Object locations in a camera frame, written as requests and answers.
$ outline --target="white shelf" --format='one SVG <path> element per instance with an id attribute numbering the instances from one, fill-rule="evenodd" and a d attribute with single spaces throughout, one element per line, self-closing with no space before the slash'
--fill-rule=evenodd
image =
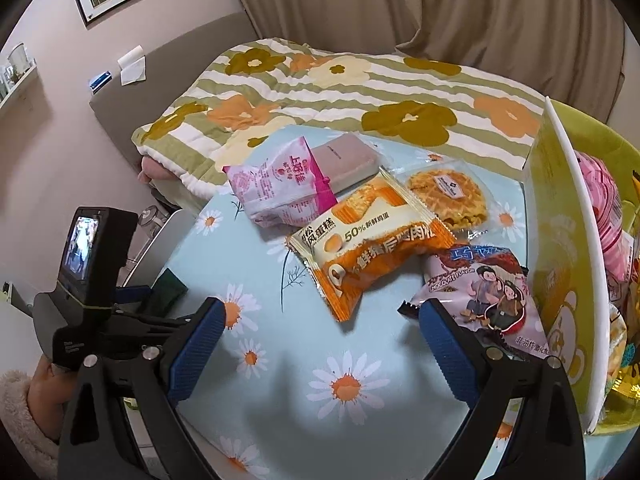
<path id="1" fill-rule="evenodd" d="M 33 65 L 30 69 L 27 70 L 27 72 L 24 73 L 24 75 L 20 78 L 20 81 L 18 81 L 14 85 L 14 87 L 9 90 L 7 96 L 0 102 L 0 117 L 2 117 L 2 115 L 4 115 L 4 113 L 8 110 L 12 102 L 16 101 L 23 94 L 25 88 L 27 88 L 31 81 L 36 79 L 37 76 L 38 67 L 37 65 Z"/>

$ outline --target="silver bolt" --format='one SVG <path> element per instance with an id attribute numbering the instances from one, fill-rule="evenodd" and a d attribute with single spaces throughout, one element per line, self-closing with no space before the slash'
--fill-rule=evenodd
<path id="1" fill-rule="evenodd" d="M 495 346 L 489 346 L 489 348 L 486 349 L 486 356 L 491 359 L 491 361 L 499 361 L 503 355 L 502 350 Z"/>
<path id="2" fill-rule="evenodd" d="M 142 357 L 147 361 L 153 361 L 156 357 L 160 355 L 160 349 L 157 346 L 149 346 L 145 348 L 142 352 Z"/>
<path id="3" fill-rule="evenodd" d="M 551 366 L 553 369 L 558 369 L 562 366 L 562 361 L 558 359 L 555 355 L 549 356 L 546 358 L 546 364 Z"/>
<path id="4" fill-rule="evenodd" d="M 92 368 L 95 366 L 97 362 L 98 362 L 98 356 L 94 354 L 89 354 L 87 357 L 84 358 L 84 361 L 82 363 L 87 368 Z"/>

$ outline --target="striped blanket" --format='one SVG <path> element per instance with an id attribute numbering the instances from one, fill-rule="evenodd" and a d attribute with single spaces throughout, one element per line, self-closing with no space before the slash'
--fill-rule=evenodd
<path id="1" fill-rule="evenodd" d="M 542 107 L 535 90 L 475 68 L 270 39 L 218 56 L 132 140 L 205 200 L 226 182 L 223 166 L 288 124 L 360 131 L 519 179 Z"/>

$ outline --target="brown curtain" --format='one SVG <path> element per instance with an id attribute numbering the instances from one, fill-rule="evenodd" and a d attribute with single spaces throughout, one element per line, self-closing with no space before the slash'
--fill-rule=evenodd
<path id="1" fill-rule="evenodd" d="M 475 66 L 603 122 L 615 101 L 624 22 L 610 0 L 242 2 L 263 38 Z"/>

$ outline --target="gray headboard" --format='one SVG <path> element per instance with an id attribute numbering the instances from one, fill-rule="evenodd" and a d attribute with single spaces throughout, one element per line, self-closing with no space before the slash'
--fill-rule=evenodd
<path id="1" fill-rule="evenodd" d="M 145 54 L 146 80 L 122 86 L 113 75 L 89 104 L 117 149 L 137 171 L 133 131 L 160 117 L 217 56 L 258 37 L 244 12 L 206 23 Z"/>

